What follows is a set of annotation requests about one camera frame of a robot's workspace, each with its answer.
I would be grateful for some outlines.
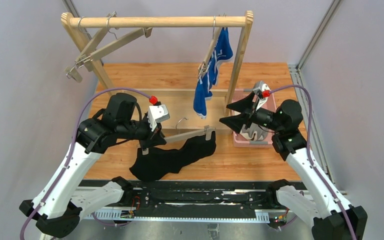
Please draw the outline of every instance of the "red connector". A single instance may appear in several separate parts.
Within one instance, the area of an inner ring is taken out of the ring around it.
[[[155,105],[156,103],[158,103],[158,99],[156,96],[151,96],[151,98],[149,99],[149,102],[152,104],[152,105]]]
[[[263,98],[267,98],[270,96],[270,90],[264,90],[262,91],[262,97]]]

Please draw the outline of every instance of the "pink plastic bin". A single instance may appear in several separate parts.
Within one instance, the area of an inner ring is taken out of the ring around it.
[[[233,93],[232,102],[236,102],[238,100],[241,100],[248,96],[251,93],[250,89],[235,89]],[[276,111],[276,102],[275,102],[275,96],[274,93],[272,93],[269,97],[266,103],[262,106],[262,108],[265,108],[267,110],[270,110],[272,112]],[[233,146],[238,148],[270,148],[272,147],[272,136],[273,133],[269,132],[267,134],[267,137],[262,141],[249,141],[240,134],[237,134],[236,132],[233,132]]]

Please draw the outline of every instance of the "gray wall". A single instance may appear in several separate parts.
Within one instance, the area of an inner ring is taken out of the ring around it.
[[[384,1],[344,0],[303,70],[341,189],[384,239]]]
[[[96,87],[63,73],[78,54],[61,25],[62,1],[0,0],[0,239],[17,239],[18,210],[48,182],[68,149],[75,117]],[[38,239],[34,221],[26,239]]]
[[[243,16],[254,11],[254,24],[245,62],[296,64],[332,0],[73,0],[79,14],[104,17]],[[117,36],[127,30],[116,30]],[[236,51],[240,29],[230,28]],[[201,62],[208,49],[211,28],[158,28],[104,58],[111,63]],[[103,43],[114,40],[109,34]]]

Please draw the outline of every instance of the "wooden tabletop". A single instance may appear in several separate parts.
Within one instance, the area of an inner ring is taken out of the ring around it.
[[[104,68],[116,87],[139,89],[195,89],[199,63],[106,63]],[[227,89],[233,64],[224,63],[219,83],[214,89]],[[264,81],[270,89],[292,84],[286,63],[243,63],[237,89],[249,89],[255,82]],[[295,90],[288,88],[274,94],[276,105],[286,99],[297,99]],[[94,101],[90,115],[106,106],[109,96],[104,94]],[[304,124],[300,131],[307,137]],[[184,144],[174,142],[161,149],[179,149]],[[213,181],[299,181],[300,177],[286,164],[272,147],[242,148],[233,146],[232,135],[218,134],[217,148],[212,156],[185,166],[180,173],[169,173],[163,180],[213,180]],[[138,141],[110,147],[90,168],[87,179],[112,179],[122,176],[136,179],[129,168],[136,160]]]

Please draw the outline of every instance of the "blue cloth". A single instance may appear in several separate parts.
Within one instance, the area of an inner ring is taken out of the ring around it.
[[[229,42],[229,31],[223,28],[218,36],[214,51],[208,61],[206,73],[198,79],[193,99],[193,110],[202,118],[207,117],[206,101],[213,97],[210,89],[219,82],[219,68],[233,57]]]

